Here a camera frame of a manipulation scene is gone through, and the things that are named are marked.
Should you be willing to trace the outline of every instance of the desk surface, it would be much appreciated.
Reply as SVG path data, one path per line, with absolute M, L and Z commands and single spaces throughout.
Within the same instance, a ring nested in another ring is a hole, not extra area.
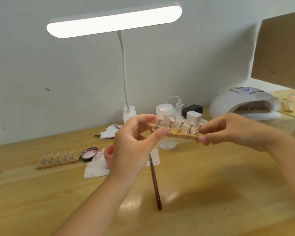
M 295 118 L 268 124 L 295 136 Z M 84 180 L 86 163 L 35 170 L 43 154 L 99 149 L 105 127 L 0 146 L 0 235 L 51 234 L 104 180 Z M 295 235 L 295 201 L 267 153 L 231 143 L 205 147 L 184 140 L 159 149 L 158 211 L 146 167 L 107 235 Z

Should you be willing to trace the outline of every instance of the white lamp base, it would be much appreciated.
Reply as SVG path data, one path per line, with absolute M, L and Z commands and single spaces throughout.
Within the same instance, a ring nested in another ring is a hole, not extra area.
M 136 108 L 132 105 L 129 106 L 129 110 L 127 109 L 127 106 L 124 107 L 124 123 L 126 123 L 126 121 L 128 121 L 131 117 L 136 116 L 137 112 L 136 112 Z

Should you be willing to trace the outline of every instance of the desk lamp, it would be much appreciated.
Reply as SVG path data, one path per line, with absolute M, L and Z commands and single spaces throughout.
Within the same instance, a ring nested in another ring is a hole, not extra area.
M 179 3 L 172 2 L 152 7 L 127 8 L 116 11 L 75 15 L 52 19 L 47 25 L 47 31 L 57 38 L 70 38 L 83 35 L 93 35 L 117 31 L 123 64 L 124 90 L 126 107 L 124 107 L 124 122 L 137 114 L 134 106 L 129 106 L 127 99 L 126 57 L 121 31 L 138 27 L 172 23 L 179 19 L 182 8 Z

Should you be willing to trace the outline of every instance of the forearm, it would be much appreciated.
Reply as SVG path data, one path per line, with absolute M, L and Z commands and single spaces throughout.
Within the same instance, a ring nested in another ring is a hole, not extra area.
M 108 176 L 53 236 L 103 235 L 132 183 Z
M 295 138 L 286 134 L 284 138 L 272 144 L 268 152 L 278 163 L 285 180 L 295 195 Z

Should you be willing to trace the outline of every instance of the hand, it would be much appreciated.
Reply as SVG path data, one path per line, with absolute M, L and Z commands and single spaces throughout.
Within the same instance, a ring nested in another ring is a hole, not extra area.
M 150 123 L 156 121 L 157 117 L 153 114 L 137 115 L 116 132 L 110 176 L 134 182 L 145 167 L 153 147 L 168 133 L 168 128 L 160 128 L 148 138 L 141 135 L 150 129 Z
M 238 114 L 229 113 L 212 119 L 200 130 L 204 134 L 198 141 L 205 146 L 210 143 L 231 142 L 247 146 L 257 151 L 267 151 L 286 136 L 283 131 L 266 124 L 247 119 Z

